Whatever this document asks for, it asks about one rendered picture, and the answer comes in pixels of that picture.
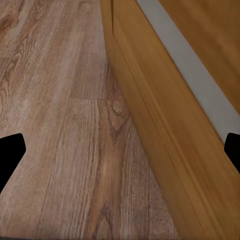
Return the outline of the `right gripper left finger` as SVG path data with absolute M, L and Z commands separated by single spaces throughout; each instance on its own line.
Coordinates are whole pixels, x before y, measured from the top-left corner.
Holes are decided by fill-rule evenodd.
M 21 133 L 0 138 L 0 193 L 26 152 Z

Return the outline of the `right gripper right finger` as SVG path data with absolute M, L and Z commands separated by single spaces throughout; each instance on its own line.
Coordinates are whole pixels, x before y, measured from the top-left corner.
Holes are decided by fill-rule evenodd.
M 229 133 L 227 135 L 224 151 L 240 173 L 240 135 Z

